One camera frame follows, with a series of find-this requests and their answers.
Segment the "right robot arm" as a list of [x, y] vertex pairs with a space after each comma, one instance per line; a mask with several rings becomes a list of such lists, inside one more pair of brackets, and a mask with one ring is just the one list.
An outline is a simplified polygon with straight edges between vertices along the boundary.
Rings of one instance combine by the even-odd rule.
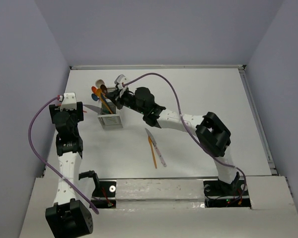
[[143, 121], [151, 127], [188, 132], [207, 154], [215, 158], [220, 191], [231, 194], [236, 190], [240, 173], [233, 165], [229, 151], [231, 132], [216, 114], [208, 112], [204, 116], [194, 116], [174, 112], [158, 105], [145, 87], [137, 88], [134, 93], [129, 89], [116, 89], [106, 97], [118, 109], [127, 107], [142, 114]]

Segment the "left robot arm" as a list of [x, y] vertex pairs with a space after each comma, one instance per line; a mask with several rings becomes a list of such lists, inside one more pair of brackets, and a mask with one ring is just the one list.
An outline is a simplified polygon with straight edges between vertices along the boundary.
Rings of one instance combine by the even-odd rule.
[[78, 123], [83, 121], [83, 103], [50, 105], [49, 111], [57, 132], [59, 181], [53, 206], [45, 210], [45, 218], [54, 237], [80, 238], [93, 232], [90, 209], [82, 202], [83, 193], [78, 189], [83, 152]]

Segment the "blue plastic spoon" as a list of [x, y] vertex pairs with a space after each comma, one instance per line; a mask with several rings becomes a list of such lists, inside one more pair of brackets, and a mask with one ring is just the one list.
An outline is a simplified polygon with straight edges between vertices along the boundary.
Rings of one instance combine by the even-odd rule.
[[92, 100], [94, 100], [96, 102], [97, 101], [101, 101], [100, 98], [96, 94], [94, 94], [94, 93], [91, 94], [91, 98], [92, 98]]

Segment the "red-orange plastic spoon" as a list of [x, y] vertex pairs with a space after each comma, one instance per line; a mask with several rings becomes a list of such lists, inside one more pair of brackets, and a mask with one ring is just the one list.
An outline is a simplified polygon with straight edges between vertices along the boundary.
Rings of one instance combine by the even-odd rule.
[[96, 88], [95, 86], [92, 86], [92, 87], [91, 87], [91, 90], [92, 90], [92, 92], [93, 92], [94, 94], [96, 94], [97, 88]]

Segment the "dark brown wooden spoon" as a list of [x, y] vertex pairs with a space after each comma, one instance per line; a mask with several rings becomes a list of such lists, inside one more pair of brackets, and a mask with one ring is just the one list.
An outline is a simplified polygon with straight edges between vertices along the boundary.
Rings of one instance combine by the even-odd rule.
[[100, 89], [102, 90], [102, 93], [104, 95], [106, 95], [108, 93], [108, 89], [107, 89], [107, 87], [104, 84], [101, 84], [100, 85]]

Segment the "orange plastic knife long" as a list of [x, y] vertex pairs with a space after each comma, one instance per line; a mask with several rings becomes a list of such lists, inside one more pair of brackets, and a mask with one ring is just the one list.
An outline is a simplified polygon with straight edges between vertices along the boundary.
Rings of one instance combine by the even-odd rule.
[[106, 107], [106, 109], [110, 112], [110, 114], [113, 114], [113, 111], [111, 110], [110, 106], [108, 105], [103, 94], [100, 94], [99, 99], [101, 100], [102, 104]]

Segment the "beige wooden spoon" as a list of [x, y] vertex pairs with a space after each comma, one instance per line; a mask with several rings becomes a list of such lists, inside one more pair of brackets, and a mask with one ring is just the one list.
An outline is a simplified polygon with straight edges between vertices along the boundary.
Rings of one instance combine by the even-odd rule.
[[102, 80], [102, 79], [98, 79], [98, 80], [96, 80], [96, 82], [95, 82], [95, 86], [96, 86], [96, 88], [100, 88], [100, 86], [101, 85], [104, 85], [105, 83], [104, 83], [104, 81]]

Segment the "steel knife green handle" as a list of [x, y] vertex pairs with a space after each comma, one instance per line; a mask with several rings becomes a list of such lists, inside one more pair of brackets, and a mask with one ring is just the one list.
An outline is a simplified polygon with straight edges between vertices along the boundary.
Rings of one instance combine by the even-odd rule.
[[84, 104], [84, 107], [96, 112], [96, 113], [101, 113], [102, 109], [100, 107], [94, 106], [94, 105], [88, 105], [88, 104]]

